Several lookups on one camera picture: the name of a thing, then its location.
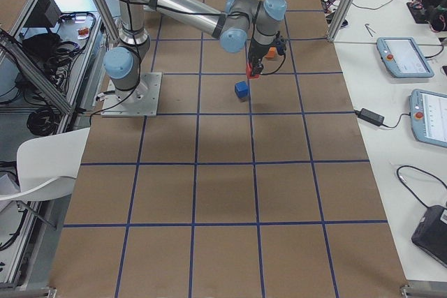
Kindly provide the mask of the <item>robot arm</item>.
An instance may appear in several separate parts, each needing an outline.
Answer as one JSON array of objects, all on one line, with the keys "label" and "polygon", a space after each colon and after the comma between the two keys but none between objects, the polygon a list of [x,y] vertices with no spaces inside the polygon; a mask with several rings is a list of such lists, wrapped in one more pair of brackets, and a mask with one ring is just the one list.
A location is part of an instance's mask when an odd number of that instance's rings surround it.
[{"label": "robot arm", "polygon": [[144,7],[192,26],[220,42],[229,53],[249,48],[247,77],[263,72],[263,58],[275,47],[285,52],[279,33],[285,0],[227,0],[223,11],[199,0],[118,0],[120,2],[119,45],[106,52],[104,66],[122,103],[139,100],[145,92],[140,65],[149,49],[144,27]]}]

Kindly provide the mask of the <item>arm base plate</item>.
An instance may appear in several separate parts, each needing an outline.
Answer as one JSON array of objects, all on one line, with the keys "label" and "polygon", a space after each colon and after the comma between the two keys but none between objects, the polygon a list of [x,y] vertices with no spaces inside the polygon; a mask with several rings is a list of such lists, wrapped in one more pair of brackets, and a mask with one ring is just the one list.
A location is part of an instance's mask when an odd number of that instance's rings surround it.
[{"label": "arm base plate", "polygon": [[112,80],[109,80],[108,90],[114,91],[103,101],[104,117],[155,117],[157,115],[159,94],[163,73],[142,73],[140,84],[135,91],[124,100],[129,92],[116,91]]}]

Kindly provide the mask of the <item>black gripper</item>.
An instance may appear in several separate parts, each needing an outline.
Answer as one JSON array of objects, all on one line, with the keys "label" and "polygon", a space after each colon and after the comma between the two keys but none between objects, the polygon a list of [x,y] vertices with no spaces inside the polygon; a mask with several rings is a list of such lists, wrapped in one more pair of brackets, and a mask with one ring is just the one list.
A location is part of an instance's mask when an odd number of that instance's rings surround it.
[{"label": "black gripper", "polygon": [[263,57],[274,46],[273,42],[266,45],[259,43],[255,38],[250,40],[247,62],[247,75],[261,75],[263,72]]}]

